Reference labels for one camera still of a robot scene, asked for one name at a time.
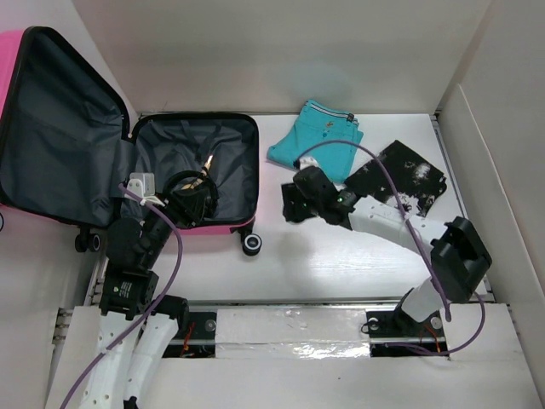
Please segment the black headphones with cable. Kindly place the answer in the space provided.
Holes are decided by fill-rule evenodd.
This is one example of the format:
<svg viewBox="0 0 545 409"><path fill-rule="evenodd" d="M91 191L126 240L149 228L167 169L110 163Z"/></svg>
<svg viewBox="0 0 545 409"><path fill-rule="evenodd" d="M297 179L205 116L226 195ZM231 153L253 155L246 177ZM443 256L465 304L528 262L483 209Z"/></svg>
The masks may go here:
<svg viewBox="0 0 545 409"><path fill-rule="evenodd" d="M215 215L218 188L203 167L200 171L184 170L171 176L161 193L178 228L196 228Z"/></svg>

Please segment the turquoise shorts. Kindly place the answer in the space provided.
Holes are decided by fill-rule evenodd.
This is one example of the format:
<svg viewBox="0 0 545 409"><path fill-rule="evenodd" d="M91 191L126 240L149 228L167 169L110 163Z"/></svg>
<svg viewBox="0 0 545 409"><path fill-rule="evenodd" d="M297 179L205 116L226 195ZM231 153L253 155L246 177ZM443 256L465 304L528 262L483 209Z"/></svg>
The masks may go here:
<svg viewBox="0 0 545 409"><path fill-rule="evenodd" d="M340 183L350 175L356 154L356 148L344 142L359 144L363 136L352 113L309 100L289 133L268 148L267 159L292 168L300 155L310 156L333 182Z"/></svg>

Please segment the black white tie-dye shirt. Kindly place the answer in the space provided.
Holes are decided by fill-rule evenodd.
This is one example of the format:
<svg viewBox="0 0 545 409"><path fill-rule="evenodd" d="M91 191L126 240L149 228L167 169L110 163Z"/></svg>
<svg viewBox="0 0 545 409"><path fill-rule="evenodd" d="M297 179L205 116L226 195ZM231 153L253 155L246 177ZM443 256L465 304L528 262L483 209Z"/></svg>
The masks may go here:
<svg viewBox="0 0 545 409"><path fill-rule="evenodd" d="M435 200L446 191L445 174L401 141L392 142L377 157L391 176L408 213L426 216ZM398 205L387 178L374 160L358 168L344 185L360 197L370 195L386 205Z"/></svg>

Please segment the pink hard-shell suitcase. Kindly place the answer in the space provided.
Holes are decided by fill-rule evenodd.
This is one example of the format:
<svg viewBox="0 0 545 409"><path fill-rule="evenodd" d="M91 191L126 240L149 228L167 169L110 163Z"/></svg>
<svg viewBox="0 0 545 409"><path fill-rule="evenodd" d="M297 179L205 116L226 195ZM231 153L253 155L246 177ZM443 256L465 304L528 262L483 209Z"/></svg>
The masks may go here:
<svg viewBox="0 0 545 409"><path fill-rule="evenodd" d="M1 202L78 228L75 249L100 248L98 231L122 216L142 218L118 184L153 173L156 195L174 174L209 175L216 213L193 234L239 233L245 254L262 247L254 232L259 196L259 129L233 112L167 112L132 122L116 90L55 29L1 35Z"/></svg>

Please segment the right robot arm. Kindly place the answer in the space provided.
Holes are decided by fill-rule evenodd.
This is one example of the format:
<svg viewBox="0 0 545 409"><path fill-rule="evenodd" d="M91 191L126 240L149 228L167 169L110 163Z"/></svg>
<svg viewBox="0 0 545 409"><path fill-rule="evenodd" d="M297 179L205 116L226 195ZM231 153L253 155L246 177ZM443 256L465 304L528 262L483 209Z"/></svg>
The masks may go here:
<svg viewBox="0 0 545 409"><path fill-rule="evenodd" d="M281 187L285 221L301 223L319 217L333 226L368 233L422 256L432 271L398 303L391 321L397 331L412 335L443 306L466 303L492 264L491 255L466 218L438 222L403 215L370 195L338 189L316 166L297 172Z"/></svg>

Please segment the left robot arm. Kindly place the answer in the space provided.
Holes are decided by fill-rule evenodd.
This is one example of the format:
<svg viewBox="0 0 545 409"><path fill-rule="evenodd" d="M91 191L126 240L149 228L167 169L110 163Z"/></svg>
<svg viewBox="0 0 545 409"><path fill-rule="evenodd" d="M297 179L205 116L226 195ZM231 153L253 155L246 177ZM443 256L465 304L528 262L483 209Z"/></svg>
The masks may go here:
<svg viewBox="0 0 545 409"><path fill-rule="evenodd" d="M186 299L154 294L152 268L186 216L174 196L160 199L143 222L121 218L107 230L97 356L83 374L82 408L141 408L169 342L189 330Z"/></svg>

